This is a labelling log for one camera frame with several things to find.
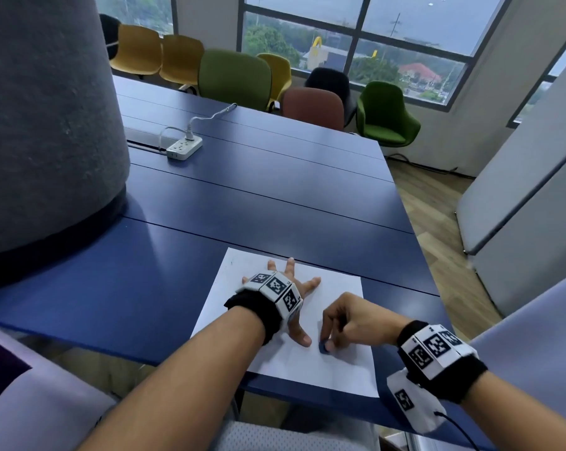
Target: black chair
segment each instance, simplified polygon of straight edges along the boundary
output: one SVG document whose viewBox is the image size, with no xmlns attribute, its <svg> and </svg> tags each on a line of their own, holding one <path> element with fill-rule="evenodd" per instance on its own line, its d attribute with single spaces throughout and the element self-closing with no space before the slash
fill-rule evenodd
<svg viewBox="0 0 566 451">
<path fill-rule="evenodd" d="M 112 44 L 107 47 L 107 56 L 111 60 L 118 53 L 118 27 L 121 22 L 107 14 L 99 14 L 99 19 L 101 21 L 101 29 L 103 30 L 106 45 Z"/>
<path fill-rule="evenodd" d="M 347 75 L 330 68 L 314 68 L 304 87 L 329 90 L 338 95 L 344 105 L 344 127 L 350 123 L 356 113 L 356 102 L 350 95 L 350 81 Z"/>
</svg>

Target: hand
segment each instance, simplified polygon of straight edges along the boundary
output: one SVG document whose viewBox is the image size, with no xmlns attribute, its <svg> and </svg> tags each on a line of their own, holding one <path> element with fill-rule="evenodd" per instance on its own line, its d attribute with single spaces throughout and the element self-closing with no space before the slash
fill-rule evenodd
<svg viewBox="0 0 566 451">
<path fill-rule="evenodd" d="M 320 341 L 329 339 L 325 343 L 329 352 L 345 348 L 350 343 L 395 345 L 400 331 L 411 321 L 406 316 L 346 292 L 323 311 Z"/>
<path fill-rule="evenodd" d="M 267 269 L 270 271 L 276 271 L 277 266 L 273 260 L 269 260 L 268 264 L 266 265 Z M 287 260 L 287 265 L 285 266 L 285 275 L 289 280 L 293 281 L 296 284 L 297 290 L 302 296 L 302 299 L 306 299 L 318 285 L 320 285 L 320 277 L 314 277 L 312 280 L 308 280 L 307 282 L 301 283 L 299 280 L 295 278 L 295 269 L 296 269 L 296 261 L 294 258 L 289 258 Z M 242 283 L 248 281 L 247 277 L 242 278 Z M 304 332 L 302 326 L 300 326 L 300 313 L 296 313 L 294 318 L 289 321 L 289 336 L 296 342 L 298 342 L 302 346 L 310 346 L 312 343 L 312 339 L 308 336 L 307 333 Z"/>
</svg>

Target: red chair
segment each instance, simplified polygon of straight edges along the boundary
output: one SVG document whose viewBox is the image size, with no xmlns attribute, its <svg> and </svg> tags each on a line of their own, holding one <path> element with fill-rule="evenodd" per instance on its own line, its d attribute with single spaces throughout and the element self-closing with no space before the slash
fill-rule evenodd
<svg viewBox="0 0 566 451">
<path fill-rule="evenodd" d="M 290 88 L 283 95 L 281 112 L 283 117 L 332 130 L 344 129 L 344 105 L 338 95 L 328 90 Z"/>
</svg>

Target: forearm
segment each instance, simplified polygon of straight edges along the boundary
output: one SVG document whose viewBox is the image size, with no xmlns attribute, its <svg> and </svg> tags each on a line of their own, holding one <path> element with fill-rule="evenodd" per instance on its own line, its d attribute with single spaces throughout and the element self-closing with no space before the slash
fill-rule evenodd
<svg viewBox="0 0 566 451">
<path fill-rule="evenodd" d="M 232 308 L 161 364 L 79 451 L 206 449 L 263 341 L 254 312 Z"/>
<path fill-rule="evenodd" d="M 501 451 L 566 451 L 566 419 L 489 371 L 461 406 Z"/>
</svg>

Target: yellow chair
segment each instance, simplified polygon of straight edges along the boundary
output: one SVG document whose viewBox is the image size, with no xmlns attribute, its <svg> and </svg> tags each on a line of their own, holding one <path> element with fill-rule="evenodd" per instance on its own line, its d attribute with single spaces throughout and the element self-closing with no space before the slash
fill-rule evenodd
<svg viewBox="0 0 566 451">
<path fill-rule="evenodd" d="M 110 60 L 112 68 L 125 73 L 154 75 L 162 66 L 162 47 L 158 32 L 139 25 L 118 28 L 118 53 Z"/>
<path fill-rule="evenodd" d="M 197 72 L 203 56 L 204 45 L 198 39 L 165 35 L 162 41 L 160 76 L 169 82 L 197 85 Z"/>
<path fill-rule="evenodd" d="M 259 53 L 258 58 L 269 64 L 273 74 L 269 101 L 269 112 L 272 112 L 275 101 L 280 102 L 285 90 L 291 86 L 291 65 L 289 60 L 274 53 Z"/>
</svg>

